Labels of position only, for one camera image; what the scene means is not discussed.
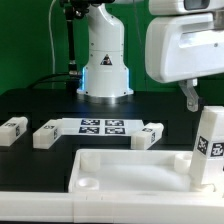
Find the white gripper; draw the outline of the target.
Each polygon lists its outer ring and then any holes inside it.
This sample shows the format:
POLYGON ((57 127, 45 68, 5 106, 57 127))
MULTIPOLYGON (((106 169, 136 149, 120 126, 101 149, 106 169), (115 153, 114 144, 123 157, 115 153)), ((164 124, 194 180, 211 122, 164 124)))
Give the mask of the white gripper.
POLYGON ((147 74, 169 83, 224 72, 224 30, 215 30, 211 13, 157 17, 148 26, 147 74))

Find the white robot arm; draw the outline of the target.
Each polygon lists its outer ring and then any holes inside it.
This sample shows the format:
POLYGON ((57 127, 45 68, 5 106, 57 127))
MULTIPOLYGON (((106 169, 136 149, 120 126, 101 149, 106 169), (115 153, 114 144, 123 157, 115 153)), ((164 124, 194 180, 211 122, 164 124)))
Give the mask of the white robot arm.
MULTIPOLYGON (((149 0, 145 69, 160 83, 178 82, 192 91, 197 79, 224 72, 224 0, 149 0)), ((103 4, 87 14, 89 58, 83 68, 80 97, 114 104, 130 97, 124 64, 124 25, 103 4)))

